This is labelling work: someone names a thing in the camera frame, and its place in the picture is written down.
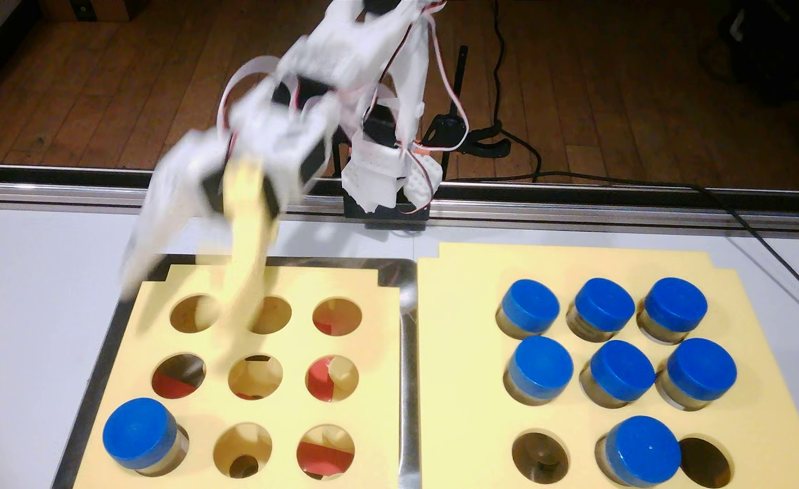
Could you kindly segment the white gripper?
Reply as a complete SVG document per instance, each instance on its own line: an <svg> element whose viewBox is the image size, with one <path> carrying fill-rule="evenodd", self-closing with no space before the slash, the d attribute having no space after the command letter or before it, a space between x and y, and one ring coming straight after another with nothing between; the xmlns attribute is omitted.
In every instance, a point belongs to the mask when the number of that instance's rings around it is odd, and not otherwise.
<svg viewBox="0 0 799 489"><path fill-rule="evenodd" d="M218 278L220 318L254 332L272 286L266 252L275 218L326 169L339 96L314 79L269 75L229 107L227 96L239 80L226 86L217 128L189 130L158 161L125 247L120 293L137 293L193 217L224 214L231 246Z"/></svg>

